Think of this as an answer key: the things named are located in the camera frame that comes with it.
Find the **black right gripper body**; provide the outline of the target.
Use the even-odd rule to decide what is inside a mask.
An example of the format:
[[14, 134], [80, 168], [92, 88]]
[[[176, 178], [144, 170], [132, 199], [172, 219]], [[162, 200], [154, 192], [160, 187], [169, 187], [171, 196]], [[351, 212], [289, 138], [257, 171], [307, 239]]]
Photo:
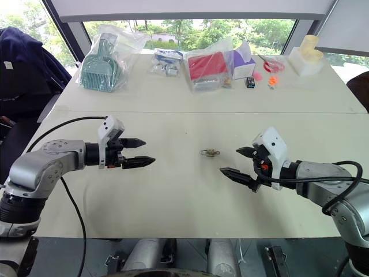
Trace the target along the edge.
[[255, 173], [257, 174], [257, 178], [254, 181], [255, 185], [251, 189], [253, 192], [257, 192], [262, 185], [271, 187], [272, 183], [268, 181], [268, 178], [272, 177], [272, 162], [268, 158], [269, 152], [263, 146], [252, 147], [252, 160], [253, 160], [253, 168]]

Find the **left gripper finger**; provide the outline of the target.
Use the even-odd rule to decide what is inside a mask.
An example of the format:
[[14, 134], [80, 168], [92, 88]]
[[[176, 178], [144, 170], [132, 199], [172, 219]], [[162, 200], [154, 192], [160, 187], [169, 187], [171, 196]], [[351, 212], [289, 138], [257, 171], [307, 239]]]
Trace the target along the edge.
[[138, 148], [146, 144], [145, 141], [138, 138], [120, 138], [119, 141], [122, 147], [127, 149]]
[[122, 168], [135, 169], [140, 167], [146, 167], [155, 161], [156, 161], [155, 158], [149, 156], [136, 156], [134, 158], [126, 158], [122, 163]]

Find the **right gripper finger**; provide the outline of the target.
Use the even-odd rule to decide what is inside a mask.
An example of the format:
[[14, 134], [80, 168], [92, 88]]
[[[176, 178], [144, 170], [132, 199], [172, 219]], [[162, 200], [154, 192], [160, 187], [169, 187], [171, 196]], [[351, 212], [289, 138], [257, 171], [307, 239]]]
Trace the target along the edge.
[[241, 147], [236, 152], [247, 158], [253, 158], [257, 154], [257, 150], [254, 147]]
[[256, 180], [254, 180], [250, 175], [241, 173], [237, 169], [222, 167], [220, 168], [220, 171], [230, 180], [248, 186], [249, 188], [252, 188], [257, 184]]

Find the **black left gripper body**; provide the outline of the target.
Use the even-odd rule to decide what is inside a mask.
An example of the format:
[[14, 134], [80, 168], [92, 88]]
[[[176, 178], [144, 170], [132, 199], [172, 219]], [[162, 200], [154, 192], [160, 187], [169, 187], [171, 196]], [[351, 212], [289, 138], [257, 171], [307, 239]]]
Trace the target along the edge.
[[122, 151], [125, 147], [125, 139], [118, 138], [114, 141], [109, 141], [106, 147], [106, 161], [105, 166], [107, 168], [123, 168], [125, 157], [122, 155]]

